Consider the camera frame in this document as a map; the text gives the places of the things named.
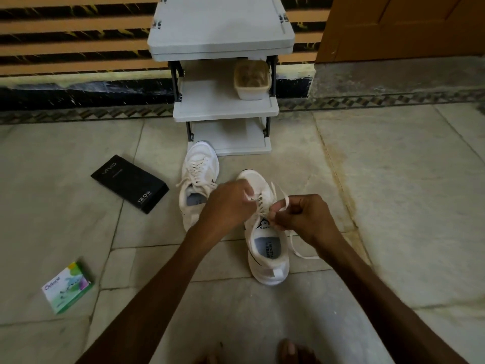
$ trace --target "shoe tongue logo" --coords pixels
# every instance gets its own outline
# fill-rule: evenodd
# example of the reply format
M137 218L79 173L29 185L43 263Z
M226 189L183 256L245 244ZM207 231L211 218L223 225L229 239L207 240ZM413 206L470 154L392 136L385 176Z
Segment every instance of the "shoe tongue logo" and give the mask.
M270 228L270 223L268 222L267 219L262 218L261 221L259 222L259 229L269 229Z

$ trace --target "patterned border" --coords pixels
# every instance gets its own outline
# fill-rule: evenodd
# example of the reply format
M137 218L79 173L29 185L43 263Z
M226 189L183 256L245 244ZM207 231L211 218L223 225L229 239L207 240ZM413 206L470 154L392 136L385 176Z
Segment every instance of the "patterned border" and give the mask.
M279 99L278 104L280 112L285 112L484 101L485 89L478 89L434 93L397 93L377 96L284 98ZM0 125L164 117L172 116L172 110L173 104L41 111L4 111L0 112Z

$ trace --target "door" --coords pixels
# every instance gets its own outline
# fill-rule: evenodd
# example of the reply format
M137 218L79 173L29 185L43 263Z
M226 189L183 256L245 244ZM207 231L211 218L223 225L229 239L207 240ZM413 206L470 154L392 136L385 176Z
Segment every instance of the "door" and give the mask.
M334 0L317 62L485 53L485 0Z

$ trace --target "shoelace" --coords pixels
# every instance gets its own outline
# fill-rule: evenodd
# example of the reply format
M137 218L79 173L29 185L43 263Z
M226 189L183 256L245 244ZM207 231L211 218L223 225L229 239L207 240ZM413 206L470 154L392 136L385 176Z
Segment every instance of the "shoelace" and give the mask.
M203 179L202 174L204 171L204 167L209 159L207 157L197 160L191 161L189 164L189 171L186 172L185 177L176 185L179 187L185 181L189 180L192 183L194 188L199 187L204 191L204 195L209 197L210 192L217 188L216 183L207 182Z
M285 206L283 208L280 209L280 211L284 211L286 210L286 208L288 208L289 206L289 197L288 195L282 190L281 186L279 187L281 192L283 193L283 196L285 198ZM271 182L271 191L273 192L273 199L277 199L276 197L276 188L275 188L275 185L274 183ZM248 197L250 200L253 200L253 201L257 201L258 203L258 209L256 211L256 214L258 214L259 216L261 217L264 217L264 218L268 218L268 214L270 212L269 208L268 207L265 207L265 204L267 204L267 202L264 202L264 198L263 198L263 195L262 194L254 194L252 197ZM300 258L303 258L303 259L320 259L319 256L312 256L312 257L306 257L304 255L301 255L298 251L296 251L294 245L293 245L293 231L289 231L289 247L290 249L292 250L292 252L297 256L297 257L300 257Z

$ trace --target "forearm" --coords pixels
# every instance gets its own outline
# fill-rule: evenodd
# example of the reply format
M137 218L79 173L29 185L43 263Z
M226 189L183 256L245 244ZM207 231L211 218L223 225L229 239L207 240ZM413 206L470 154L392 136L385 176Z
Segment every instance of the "forearm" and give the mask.
M332 255L331 266L367 314L396 364L466 363L373 273L345 241Z
M187 234L168 263L137 293L78 361L148 363L207 253L197 232Z

